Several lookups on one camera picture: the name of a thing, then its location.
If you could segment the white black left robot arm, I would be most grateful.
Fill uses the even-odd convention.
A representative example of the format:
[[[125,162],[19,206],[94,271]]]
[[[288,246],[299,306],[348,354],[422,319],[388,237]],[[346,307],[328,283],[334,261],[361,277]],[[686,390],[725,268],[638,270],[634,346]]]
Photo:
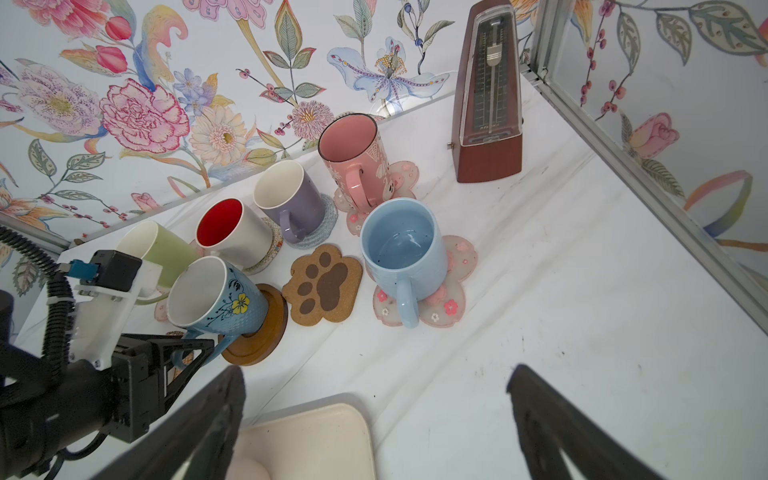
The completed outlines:
[[[214,353],[208,339],[132,334],[125,324],[161,266],[116,250],[54,261],[3,227],[1,243],[47,281],[40,355],[9,340],[13,297],[1,294],[1,476],[54,478],[108,437],[131,443],[176,402]]]

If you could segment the red inside white mug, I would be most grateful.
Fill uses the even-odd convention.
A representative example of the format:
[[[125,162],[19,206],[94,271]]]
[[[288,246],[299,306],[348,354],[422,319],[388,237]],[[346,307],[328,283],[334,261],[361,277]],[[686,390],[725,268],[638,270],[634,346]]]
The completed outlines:
[[[238,198],[211,206],[195,229],[200,247],[246,269],[268,256],[273,240],[272,229]]]

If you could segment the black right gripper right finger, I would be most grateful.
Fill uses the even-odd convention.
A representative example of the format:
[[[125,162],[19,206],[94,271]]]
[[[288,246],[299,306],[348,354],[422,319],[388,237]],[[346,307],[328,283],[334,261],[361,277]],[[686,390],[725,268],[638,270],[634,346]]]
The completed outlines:
[[[520,448],[533,479],[569,479],[569,458],[586,479],[658,479],[525,364],[507,384]]]

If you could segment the white mug purple handle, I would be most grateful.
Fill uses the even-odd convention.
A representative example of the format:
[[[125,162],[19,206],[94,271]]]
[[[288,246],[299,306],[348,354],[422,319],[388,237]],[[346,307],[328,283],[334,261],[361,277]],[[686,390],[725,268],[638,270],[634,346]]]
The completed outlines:
[[[282,160],[264,171],[254,187],[253,200],[280,227],[290,244],[306,240],[325,217],[318,189],[304,167],[294,160]]]

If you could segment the pink mug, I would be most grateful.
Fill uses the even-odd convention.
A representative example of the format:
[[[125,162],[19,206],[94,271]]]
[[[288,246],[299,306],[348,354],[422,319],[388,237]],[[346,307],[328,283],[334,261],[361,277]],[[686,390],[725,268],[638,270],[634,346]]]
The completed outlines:
[[[322,132],[318,152],[345,198],[369,214],[394,194],[389,161],[376,120],[363,113],[342,116]]]

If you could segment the white mug green outside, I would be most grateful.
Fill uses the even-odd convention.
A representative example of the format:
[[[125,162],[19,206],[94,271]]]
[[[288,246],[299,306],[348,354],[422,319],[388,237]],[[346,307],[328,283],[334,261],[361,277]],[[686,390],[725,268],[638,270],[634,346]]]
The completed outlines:
[[[117,251],[149,261],[162,268],[154,298],[139,298],[138,305],[149,305],[167,298],[178,277],[201,255],[182,238],[154,221],[141,222],[118,243]]]

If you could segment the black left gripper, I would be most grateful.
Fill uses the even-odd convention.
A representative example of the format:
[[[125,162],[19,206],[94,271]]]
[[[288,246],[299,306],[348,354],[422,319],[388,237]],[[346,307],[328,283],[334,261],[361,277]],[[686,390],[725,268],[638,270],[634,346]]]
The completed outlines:
[[[212,358],[215,342],[174,335],[123,335],[112,356],[115,409],[103,432],[131,443],[149,431]]]

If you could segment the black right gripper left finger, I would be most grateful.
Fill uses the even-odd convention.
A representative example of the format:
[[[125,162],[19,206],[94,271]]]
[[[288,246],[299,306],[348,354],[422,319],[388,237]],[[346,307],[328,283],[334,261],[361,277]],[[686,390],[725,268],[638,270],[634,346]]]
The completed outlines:
[[[246,398],[242,369],[229,366],[170,415],[144,441],[96,479],[223,479],[229,469]]]

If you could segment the light blue mug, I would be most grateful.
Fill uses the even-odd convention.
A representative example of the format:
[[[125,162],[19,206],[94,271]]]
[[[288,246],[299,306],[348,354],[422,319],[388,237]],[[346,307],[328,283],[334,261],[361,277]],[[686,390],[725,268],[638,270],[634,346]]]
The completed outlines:
[[[365,264],[381,291],[396,302],[402,324],[419,324],[418,303],[435,293],[448,273],[447,249],[433,212],[411,198],[376,207],[360,234]]]

